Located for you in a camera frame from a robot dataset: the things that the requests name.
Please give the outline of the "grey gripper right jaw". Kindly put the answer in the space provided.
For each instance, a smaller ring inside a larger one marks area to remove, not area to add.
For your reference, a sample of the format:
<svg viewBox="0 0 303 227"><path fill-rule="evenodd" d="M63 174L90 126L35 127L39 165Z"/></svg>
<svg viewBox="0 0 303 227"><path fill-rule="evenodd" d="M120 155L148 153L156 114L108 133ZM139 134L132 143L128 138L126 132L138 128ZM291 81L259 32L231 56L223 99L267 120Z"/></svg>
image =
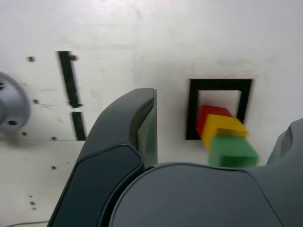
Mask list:
<svg viewBox="0 0 303 227"><path fill-rule="evenodd" d="M215 168L165 163L136 178L111 227L300 227L303 122L290 124L265 166Z"/></svg>

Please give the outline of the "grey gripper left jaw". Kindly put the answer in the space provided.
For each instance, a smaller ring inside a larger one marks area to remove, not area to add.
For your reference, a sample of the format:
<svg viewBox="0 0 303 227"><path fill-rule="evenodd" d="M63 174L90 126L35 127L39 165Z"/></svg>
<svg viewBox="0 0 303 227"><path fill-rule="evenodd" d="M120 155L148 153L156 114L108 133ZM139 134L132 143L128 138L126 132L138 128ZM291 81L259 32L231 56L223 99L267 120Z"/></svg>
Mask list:
<svg viewBox="0 0 303 227"><path fill-rule="evenodd" d="M107 227L126 187L157 162L157 92L135 89L95 121L48 226Z"/></svg>

